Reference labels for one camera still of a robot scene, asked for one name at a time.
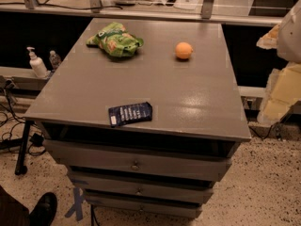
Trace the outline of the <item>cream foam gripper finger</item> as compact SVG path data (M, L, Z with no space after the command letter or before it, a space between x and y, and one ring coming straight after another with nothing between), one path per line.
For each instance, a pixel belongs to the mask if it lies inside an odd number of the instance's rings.
M260 37L256 45L261 49L276 49L279 25L275 25L268 33Z

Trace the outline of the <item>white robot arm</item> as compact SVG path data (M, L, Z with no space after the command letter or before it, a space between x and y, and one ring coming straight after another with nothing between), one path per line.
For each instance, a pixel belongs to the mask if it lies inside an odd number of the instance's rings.
M301 0L291 8L280 24L259 38L262 49L276 49L277 55L289 62L301 62Z

